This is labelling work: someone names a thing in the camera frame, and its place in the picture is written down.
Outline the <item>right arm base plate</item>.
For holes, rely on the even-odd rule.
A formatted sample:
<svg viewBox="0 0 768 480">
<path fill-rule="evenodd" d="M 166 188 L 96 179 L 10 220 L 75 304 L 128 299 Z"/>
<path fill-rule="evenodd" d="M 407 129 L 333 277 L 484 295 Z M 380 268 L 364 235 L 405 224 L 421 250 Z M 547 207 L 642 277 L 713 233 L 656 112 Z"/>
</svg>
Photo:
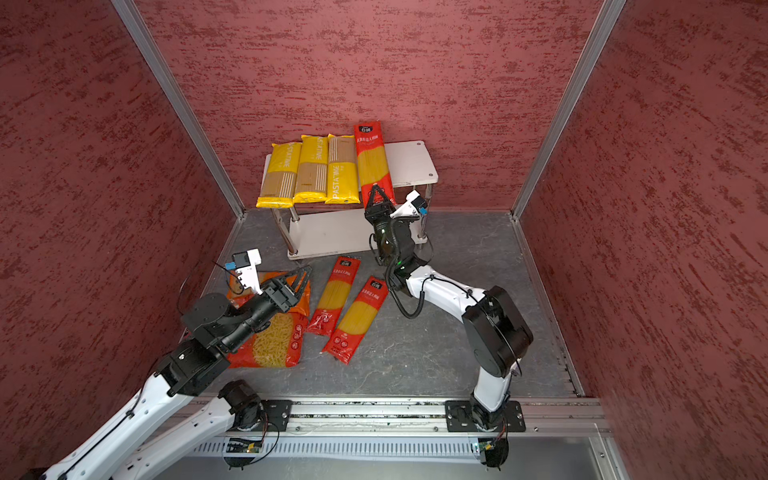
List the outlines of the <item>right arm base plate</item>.
<svg viewBox="0 0 768 480">
<path fill-rule="evenodd" d="M 526 431 L 521 404 L 507 400 L 498 410 L 489 412 L 471 400 L 448 400 L 444 404 L 447 430 L 452 433 Z"/>
</svg>

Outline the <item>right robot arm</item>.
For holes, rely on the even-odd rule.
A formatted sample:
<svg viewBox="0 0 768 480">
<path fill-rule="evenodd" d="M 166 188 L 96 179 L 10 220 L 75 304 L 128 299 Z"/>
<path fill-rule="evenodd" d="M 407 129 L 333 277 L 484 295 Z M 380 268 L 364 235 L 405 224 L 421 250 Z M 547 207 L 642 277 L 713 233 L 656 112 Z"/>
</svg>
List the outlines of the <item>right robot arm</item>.
<svg viewBox="0 0 768 480">
<path fill-rule="evenodd" d="M 376 261 L 385 268 L 384 281 L 400 313 L 418 317 L 430 303 L 464 327 L 479 364 L 477 383 L 469 400 L 475 426 L 494 431 L 502 425 L 514 372 L 534 341 L 534 335 L 508 292 L 500 286 L 471 287 L 437 272 L 416 252 L 411 225 L 423 220 L 428 205 L 413 190 L 397 205 L 382 185 L 363 189 L 364 216 L 372 225 L 369 240 Z"/>
</svg>

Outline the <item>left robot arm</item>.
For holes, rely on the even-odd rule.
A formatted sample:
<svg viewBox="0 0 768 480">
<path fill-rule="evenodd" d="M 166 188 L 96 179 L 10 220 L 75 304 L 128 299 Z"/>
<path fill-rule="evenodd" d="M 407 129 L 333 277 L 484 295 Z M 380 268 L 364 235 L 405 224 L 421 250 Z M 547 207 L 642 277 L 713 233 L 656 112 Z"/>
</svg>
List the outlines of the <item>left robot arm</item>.
<svg viewBox="0 0 768 480">
<path fill-rule="evenodd" d="M 28 479 L 154 479 L 201 443 L 237 424 L 265 422 L 260 397 L 244 381 L 225 385 L 216 398 L 160 436 L 167 419 L 201 395 L 254 334 L 301 300 L 312 269 L 302 266 L 265 282 L 242 306 L 225 295 L 199 298 L 183 315 L 189 334 L 157 363 L 141 389 L 64 459 L 33 469 Z"/>
</svg>

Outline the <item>yellow spaghetti bag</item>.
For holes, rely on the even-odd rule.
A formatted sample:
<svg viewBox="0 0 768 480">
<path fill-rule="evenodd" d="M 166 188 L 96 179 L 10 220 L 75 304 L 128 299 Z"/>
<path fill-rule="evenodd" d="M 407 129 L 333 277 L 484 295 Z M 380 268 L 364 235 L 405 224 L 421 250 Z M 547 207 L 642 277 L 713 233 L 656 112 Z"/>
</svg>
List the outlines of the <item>yellow spaghetti bag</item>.
<svg viewBox="0 0 768 480">
<path fill-rule="evenodd" d="M 300 142 L 273 144 L 273 151 L 256 204 L 258 208 L 282 209 L 294 205 L 301 148 Z"/>
<path fill-rule="evenodd" d="M 328 136 L 326 204 L 360 203 L 357 153 L 353 136 Z"/>
<path fill-rule="evenodd" d="M 318 203 L 327 200 L 329 138 L 302 137 L 293 201 Z"/>
</svg>

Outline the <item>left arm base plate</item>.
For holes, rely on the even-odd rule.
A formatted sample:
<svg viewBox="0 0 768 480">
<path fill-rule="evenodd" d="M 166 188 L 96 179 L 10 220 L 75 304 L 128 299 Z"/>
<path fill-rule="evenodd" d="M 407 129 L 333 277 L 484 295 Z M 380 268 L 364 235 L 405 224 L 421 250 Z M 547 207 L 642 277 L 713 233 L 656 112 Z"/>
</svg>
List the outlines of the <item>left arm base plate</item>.
<svg viewBox="0 0 768 480">
<path fill-rule="evenodd" d="M 254 400 L 235 410 L 231 431 L 263 432 L 273 427 L 283 433 L 291 416 L 291 400 Z"/>
</svg>

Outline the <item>clear labelled spaghetti bag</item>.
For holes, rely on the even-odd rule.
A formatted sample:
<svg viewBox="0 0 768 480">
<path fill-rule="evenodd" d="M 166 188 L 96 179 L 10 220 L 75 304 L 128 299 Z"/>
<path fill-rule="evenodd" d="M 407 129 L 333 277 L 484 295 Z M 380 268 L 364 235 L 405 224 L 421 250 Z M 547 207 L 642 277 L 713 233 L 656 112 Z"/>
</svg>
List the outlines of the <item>clear labelled spaghetti bag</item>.
<svg viewBox="0 0 768 480">
<path fill-rule="evenodd" d="M 364 207 L 367 208 L 372 202 L 370 194 L 374 186 L 379 186 L 389 200 L 394 200 L 394 187 L 381 124 L 378 121 L 356 124 L 354 138 Z"/>
</svg>

